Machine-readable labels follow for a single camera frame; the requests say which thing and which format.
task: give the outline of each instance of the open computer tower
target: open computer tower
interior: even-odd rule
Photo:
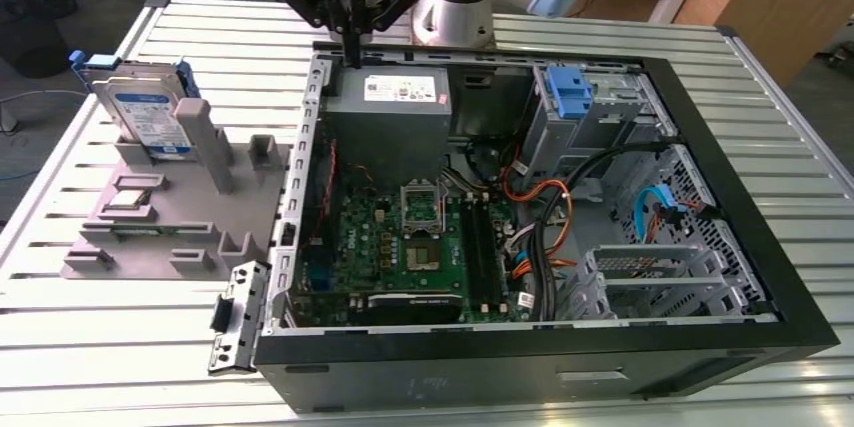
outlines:
[[[336,49],[214,374],[298,412],[654,398],[838,343],[667,61]]]

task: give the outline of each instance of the hard drive label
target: hard drive label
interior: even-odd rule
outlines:
[[[182,159],[192,144],[172,116],[172,103],[166,95],[116,94],[122,117],[136,133],[152,157]]]

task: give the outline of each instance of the aluminum table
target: aluminum table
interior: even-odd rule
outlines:
[[[224,283],[59,278],[119,159],[119,129],[91,96],[0,236],[0,425],[851,422],[854,182],[738,38],[709,27],[510,15],[496,16],[495,27],[502,49],[670,59],[842,345],[686,399],[299,417],[259,375],[207,376],[208,321]],[[272,133],[290,143],[311,43],[326,38],[282,4],[171,0],[144,8],[118,54],[184,56],[228,138]],[[407,43],[408,27],[378,40]]]

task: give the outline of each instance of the floor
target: floor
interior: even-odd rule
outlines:
[[[91,53],[112,52],[143,6],[144,0],[77,0],[79,12],[59,21],[67,43]],[[99,33],[91,35],[93,26]],[[71,73],[44,80],[20,77],[0,61],[0,98],[31,90],[83,90]],[[786,92],[819,135],[854,170],[854,75],[827,69],[819,60],[805,68]],[[3,105],[20,120],[20,133],[0,135],[0,229],[27,192],[33,176],[3,178],[37,171],[71,121],[80,100],[39,95]]]

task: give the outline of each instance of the power supply label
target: power supply label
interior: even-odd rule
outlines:
[[[166,95],[116,94],[115,103],[122,117],[152,157],[182,159],[192,144],[178,120]]]
[[[431,76],[370,75],[364,79],[364,100],[436,102],[436,81]]]

